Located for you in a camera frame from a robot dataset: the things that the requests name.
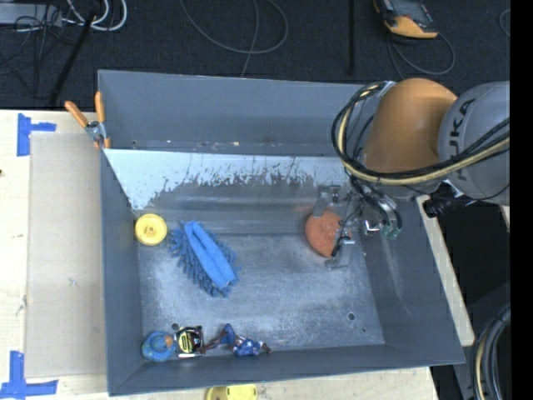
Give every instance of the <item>orange sponge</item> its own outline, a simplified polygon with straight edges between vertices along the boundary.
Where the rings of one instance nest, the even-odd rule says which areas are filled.
[[[340,221],[341,217],[327,210],[321,217],[311,215],[306,221],[307,241],[313,249],[325,258],[331,258]]]

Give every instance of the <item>yellow lid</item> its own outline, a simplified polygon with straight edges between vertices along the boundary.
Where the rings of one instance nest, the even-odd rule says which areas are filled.
[[[207,390],[206,400],[256,400],[257,388],[254,384],[228,385]]]
[[[167,236],[167,225],[162,217],[147,213],[135,223],[135,237],[142,244],[156,246]]]

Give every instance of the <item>orange clamp handle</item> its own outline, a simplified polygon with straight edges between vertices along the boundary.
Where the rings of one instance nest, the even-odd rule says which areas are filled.
[[[106,121],[106,113],[103,109],[102,93],[96,92],[94,95],[94,107],[97,110],[97,117],[99,123],[104,123]]]
[[[89,121],[87,118],[83,115],[83,113],[80,111],[80,109],[77,107],[77,105],[72,101],[65,101],[65,108],[68,110],[69,113],[72,114],[72,116],[76,119],[76,121],[79,123],[79,125],[82,128],[86,128],[89,124]]]

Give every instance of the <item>blue brush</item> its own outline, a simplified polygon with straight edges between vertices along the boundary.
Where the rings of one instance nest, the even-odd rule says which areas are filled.
[[[196,221],[182,222],[182,228],[171,230],[172,255],[179,257],[178,267],[194,284],[211,296],[227,298],[231,286],[239,281],[234,267],[236,255],[212,232]]]

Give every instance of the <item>metal rod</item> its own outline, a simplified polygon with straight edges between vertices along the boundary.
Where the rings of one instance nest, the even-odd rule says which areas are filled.
[[[91,29],[91,24],[94,21],[94,18],[97,16],[97,4],[95,3],[92,5],[91,11],[89,12],[87,18],[85,19],[85,23],[83,24],[83,30],[80,33],[79,37],[77,38],[76,44],[74,45],[74,49],[70,53],[70,56],[68,57],[67,62],[63,66],[63,69],[61,73],[59,74],[59,77],[57,78],[56,84],[54,85],[52,89],[52,95],[50,97],[50,106],[54,107],[57,101],[57,97],[59,96],[59,93],[61,92],[63,85],[65,84],[65,81],[67,80],[68,74],[70,73],[70,70],[72,69],[72,65],[74,65],[74,62],[76,61],[77,55],[80,52],[80,49],[82,48],[83,43],[85,42],[85,39]]]

